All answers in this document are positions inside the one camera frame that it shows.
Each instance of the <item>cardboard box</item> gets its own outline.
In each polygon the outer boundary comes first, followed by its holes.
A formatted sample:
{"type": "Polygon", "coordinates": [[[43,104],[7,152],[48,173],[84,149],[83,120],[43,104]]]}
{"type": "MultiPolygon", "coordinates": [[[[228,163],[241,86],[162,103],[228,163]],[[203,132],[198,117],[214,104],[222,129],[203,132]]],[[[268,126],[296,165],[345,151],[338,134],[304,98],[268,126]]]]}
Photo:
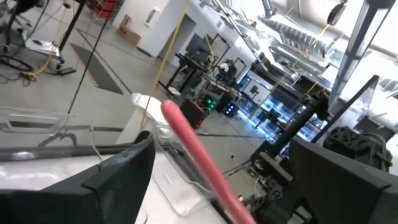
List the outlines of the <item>cardboard box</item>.
{"type": "Polygon", "coordinates": [[[137,45],[138,42],[141,40],[141,37],[129,28],[129,24],[131,22],[131,17],[125,15],[122,23],[120,23],[118,34],[123,37],[123,39],[126,39],[128,42],[137,45]]]}

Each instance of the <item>pink foam tube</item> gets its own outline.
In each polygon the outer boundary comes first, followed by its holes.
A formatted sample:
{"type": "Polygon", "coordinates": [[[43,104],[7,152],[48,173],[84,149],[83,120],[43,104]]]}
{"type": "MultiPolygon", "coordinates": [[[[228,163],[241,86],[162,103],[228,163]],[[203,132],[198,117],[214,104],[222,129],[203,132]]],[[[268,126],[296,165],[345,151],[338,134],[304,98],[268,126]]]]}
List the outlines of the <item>pink foam tube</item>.
{"type": "Polygon", "coordinates": [[[163,101],[162,112],[174,133],[184,143],[197,166],[208,180],[221,203],[232,214],[234,221],[237,224],[256,224],[253,217],[229,187],[225,177],[207,153],[201,141],[196,137],[180,108],[172,101],[163,101]]]}

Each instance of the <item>concrete floor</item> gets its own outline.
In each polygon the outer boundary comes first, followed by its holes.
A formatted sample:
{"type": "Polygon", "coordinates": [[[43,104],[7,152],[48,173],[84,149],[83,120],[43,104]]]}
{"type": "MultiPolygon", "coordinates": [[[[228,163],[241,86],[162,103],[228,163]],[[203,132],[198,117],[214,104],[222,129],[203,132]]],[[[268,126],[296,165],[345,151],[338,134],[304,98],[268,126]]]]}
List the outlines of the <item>concrete floor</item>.
{"type": "MultiPolygon", "coordinates": [[[[42,19],[42,22],[46,20],[48,22],[33,35],[34,37],[48,41],[54,39],[54,30],[56,30],[62,18],[62,10],[56,12],[61,3],[61,0],[50,2],[45,12],[46,15],[42,19]]],[[[71,11],[69,11],[69,16],[66,16],[66,19],[63,20],[62,33],[72,19],[71,11]]],[[[39,10],[33,9],[27,12],[25,16],[34,22],[39,14],[39,10]]],[[[68,43],[91,49],[100,32],[100,26],[91,23],[88,10],[82,12],[76,29],[69,37],[68,43]],[[80,35],[76,29],[82,30],[86,35],[80,35]]],[[[0,106],[66,113],[82,78],[84,67],[78,63],[78,58],[69,44],[65,46],[62,54],[66,60],[65,67],[76,68],[76,73],[64,77],[42,74],[37,77],[37,82],[31,83],[27,87],[22,86],[21,80],[3,84],[0,87],[0,95],[2,95],[0,106]]],[[[46,59],[45,56],[27,50],[20,53],[19,56],[32,65],[43,64],[46,59]]],[[[118,36],[114,27],[106,29],[101,36],[96,56],[123,90],[124,95],[100,90],[85,78],[73,105],[72,113],[90,120],[95,126],[123,128],[133,111],[130,93],[149,94],[159,70],[160,60],[150,58],[138,51],[135,46],[118,36]]],[[[56,63],[56,61],[52,62],[50,66],[54,67],[56,63]]],[[[3,75],[12,75],[12,71],[8,68],[0,66],[0,69],[3,75]]],[[[161,80],[166,82],[174,70],[174,67],[166,66],[161,80]]],[[[168,98],[161,89],[156,90],[155,97],[159,100],[168,98]]],[[[211,114],[205,120],[202,131],[212,134],[260,135],[240,118],[226,118],[217,113],[211,114]]],[[[95,143],[112,144],[117,137],[118,133],[96,133],[95,143]]],[[[230,158],[230,154],[235,155],[237,163],[244,162],[262,143],[262,139],[258,138],[200,137],[200,139],[222,171],[236,166],[235,161],[230,158]]],[[[253,181],[243,173],[233,175],[229,178],[229,181],[237,194],[251,195],[256,192],[253,181]]]]}

